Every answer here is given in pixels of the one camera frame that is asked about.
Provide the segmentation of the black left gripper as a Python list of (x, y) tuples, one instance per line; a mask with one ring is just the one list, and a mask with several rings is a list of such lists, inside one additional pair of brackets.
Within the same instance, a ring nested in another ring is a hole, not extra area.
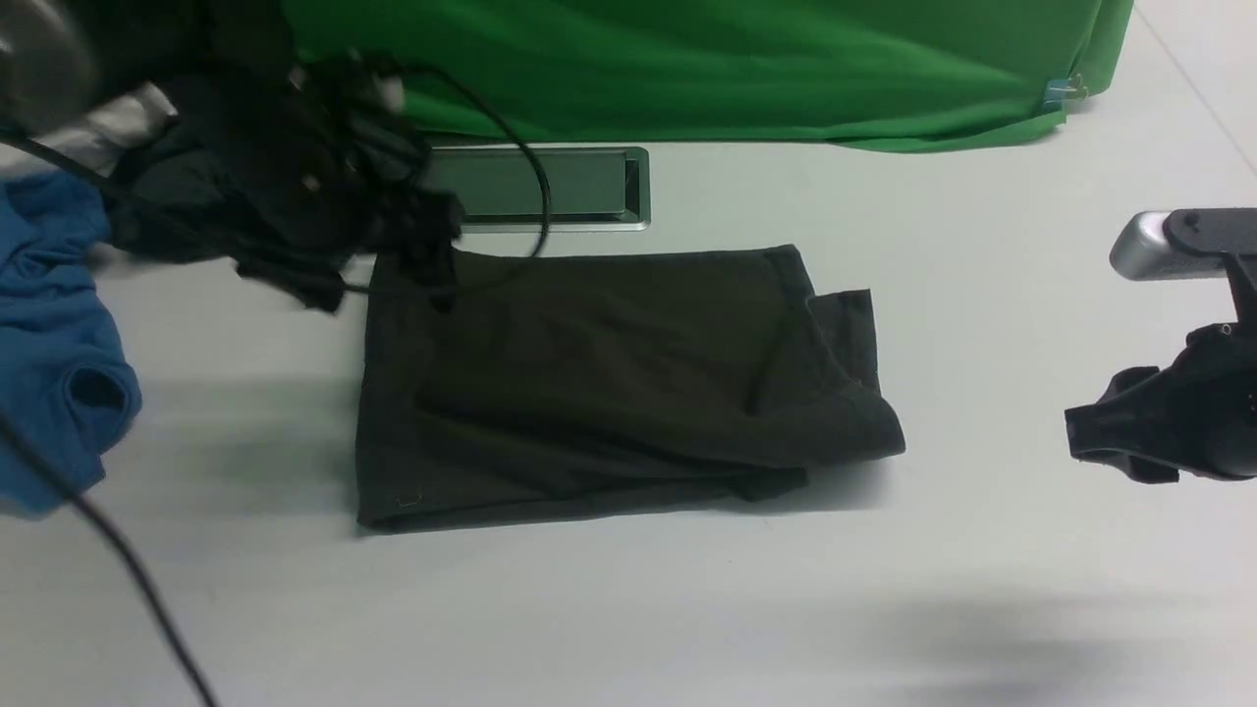
[(393, 299), (458, 298), (453, 244), (463, 206), (425, 186), (431, 143), (388, 107), (400, 64), (339, 55), (292, 68), (287, 86), (236, 75), (243, 99), (226, 122), (226, 169), (256, 225), (235, 226), (226, 252), (238, 274), (333, 313), (356, 255), (396, 255), (411, 286)]

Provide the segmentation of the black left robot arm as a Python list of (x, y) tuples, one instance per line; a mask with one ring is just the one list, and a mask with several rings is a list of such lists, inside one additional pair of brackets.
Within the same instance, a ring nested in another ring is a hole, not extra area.
[(390, 103), (412, 70), (300, 59), (278, 1), (5, 1), (3, 177), (80, 179), (140, 258), (233, 259), (333, 312), (349, 260), (381, 255), (363, 294), (446, 309), (463, 208)]

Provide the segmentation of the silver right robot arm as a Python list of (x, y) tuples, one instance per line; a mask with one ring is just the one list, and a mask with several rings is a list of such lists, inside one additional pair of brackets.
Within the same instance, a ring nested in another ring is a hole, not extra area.
[(1125, 369), (1091, 406), (1068, 408), (1073, 460), (1146, 486), (1177, 483), (1183, 473), (1254, 478), (1254, 219), (1251, 208), (1180, 209), (1140, 213), (1123, 228), (1110, 253), (1117, 274), (1134, 282), (1226, 278), (1234, 321), (1190, 332), (1166, 369)]

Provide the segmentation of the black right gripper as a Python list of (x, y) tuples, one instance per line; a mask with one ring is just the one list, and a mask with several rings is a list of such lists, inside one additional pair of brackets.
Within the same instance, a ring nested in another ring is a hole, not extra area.
[(1120, 371), (1097, 403), (1066, 410), (1068, 453), (1149, 486), (1254, 479), (1254, 345), (1253, 325), (1210, 325), (1172, 366)]

